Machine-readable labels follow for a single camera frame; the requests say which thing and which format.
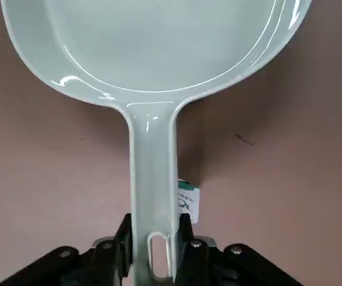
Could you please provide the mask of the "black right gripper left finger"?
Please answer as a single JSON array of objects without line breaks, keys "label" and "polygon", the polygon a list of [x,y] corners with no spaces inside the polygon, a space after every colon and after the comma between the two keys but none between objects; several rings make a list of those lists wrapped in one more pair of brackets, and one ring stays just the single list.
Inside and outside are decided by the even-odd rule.
[{"label": "black right gripper left finger", "polygon": [[131,214],[112,237],[96,240],[89,250],[65,245],[5,278],[0,285],[122,285],[132,264]]}]

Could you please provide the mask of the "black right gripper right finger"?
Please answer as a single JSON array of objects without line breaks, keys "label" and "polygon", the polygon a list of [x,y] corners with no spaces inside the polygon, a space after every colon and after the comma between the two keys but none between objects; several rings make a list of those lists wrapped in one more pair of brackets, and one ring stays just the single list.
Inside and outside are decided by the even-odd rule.
[{"label": "black right gripper right finger", "polygon": [[176,285],[301,285],[245,244],[230,244],[221,251],[211,238],[196,237],[188,214],[180,216],[179,236],[183,248]]}]

